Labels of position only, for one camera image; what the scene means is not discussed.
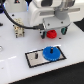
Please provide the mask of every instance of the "blue disc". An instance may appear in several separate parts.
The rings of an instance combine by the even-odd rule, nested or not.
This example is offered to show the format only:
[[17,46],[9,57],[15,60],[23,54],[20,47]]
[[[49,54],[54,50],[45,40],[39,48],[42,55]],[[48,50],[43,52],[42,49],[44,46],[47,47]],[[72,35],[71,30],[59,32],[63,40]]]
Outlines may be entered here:
[[43,50],[43,56],[48,61],[56,61],[60,58],[60,51],[56,47],[46,47]]

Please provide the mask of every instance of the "black mat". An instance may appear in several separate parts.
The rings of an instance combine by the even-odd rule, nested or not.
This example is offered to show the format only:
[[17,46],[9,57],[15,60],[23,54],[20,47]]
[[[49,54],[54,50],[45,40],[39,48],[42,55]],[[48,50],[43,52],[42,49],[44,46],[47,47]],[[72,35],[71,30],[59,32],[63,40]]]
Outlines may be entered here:
[[[84,19],[75,24],[84,31]],[[84,84],[84,63],[47,72],[11,84]]]

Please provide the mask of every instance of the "white surface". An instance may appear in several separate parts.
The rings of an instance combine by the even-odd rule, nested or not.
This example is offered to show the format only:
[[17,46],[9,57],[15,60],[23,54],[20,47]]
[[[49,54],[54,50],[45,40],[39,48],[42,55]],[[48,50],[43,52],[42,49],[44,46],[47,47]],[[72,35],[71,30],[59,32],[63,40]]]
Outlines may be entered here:
[[19,0],[20,3],[15,3],[15,0],[6,0],[5,7],[7,12],[25,12],[27,11],[27,4],[25,0]]
[[[22,18],[24,25],[28,26],[27,16],[27,13],[15,14],[15,17]],[[18,81],[84,61],[84,33],[73,23],[67,35],[63,36],[61,30],[56,30],[58,36],[51,40],[47,37],[41,39],[39,31],[34,30],[25,30],[25,37],[16,38],[13,24],[4,14],[0,15],[0,22],[4,24],[0,27],[0,46],[3,47],[0,52],[0,84]],[[55,45],[61,45],[60,48],[67,57],[66,60],[29,68],[25,53]]]

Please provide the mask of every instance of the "black wire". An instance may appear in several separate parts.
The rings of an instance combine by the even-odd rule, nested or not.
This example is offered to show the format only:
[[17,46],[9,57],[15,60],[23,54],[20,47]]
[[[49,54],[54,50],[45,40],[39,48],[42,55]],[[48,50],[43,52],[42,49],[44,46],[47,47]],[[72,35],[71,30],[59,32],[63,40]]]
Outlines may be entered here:
[[2,7],[2,9],[3,9],[5,15],[7,16],[7,18],[8,18],[13,24],[15,24],[15,25],[17,25],[17,26],[19,26],[19,27],[21,27],[21,28],[24,28],[24,29],[34,29],[34,30],[39,29],[38,27],[35,27],[35,28],[34,28],[34,27],[27,27],[27,26],[23,26],[23,25],[20,25],[20,24],[18,24],[17,22],[15,22],[15,21],[9,16],[9,14],[7,13],[7,11],[5,10],[5,8],[4,8],[4,6],[3,6],[2,0],[0,0],[0,2],[1,2],[1,7]]

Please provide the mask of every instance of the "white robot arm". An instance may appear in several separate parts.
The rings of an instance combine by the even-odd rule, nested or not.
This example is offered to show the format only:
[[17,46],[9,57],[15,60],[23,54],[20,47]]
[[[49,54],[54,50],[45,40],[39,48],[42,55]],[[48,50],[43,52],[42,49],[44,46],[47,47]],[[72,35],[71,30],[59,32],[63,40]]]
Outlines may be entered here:
[[84,17],[84,0],[75,0],[75,3],[74,0],[51,0],[51,6],[42,6],[42,1],[44,0],[33,0],[29,5],[30,26],[42,24],[44,18],[55,16],[55,8],[59,6],[62,6],[60,9],[64,7],[68,8],[70,22],[80,21]]

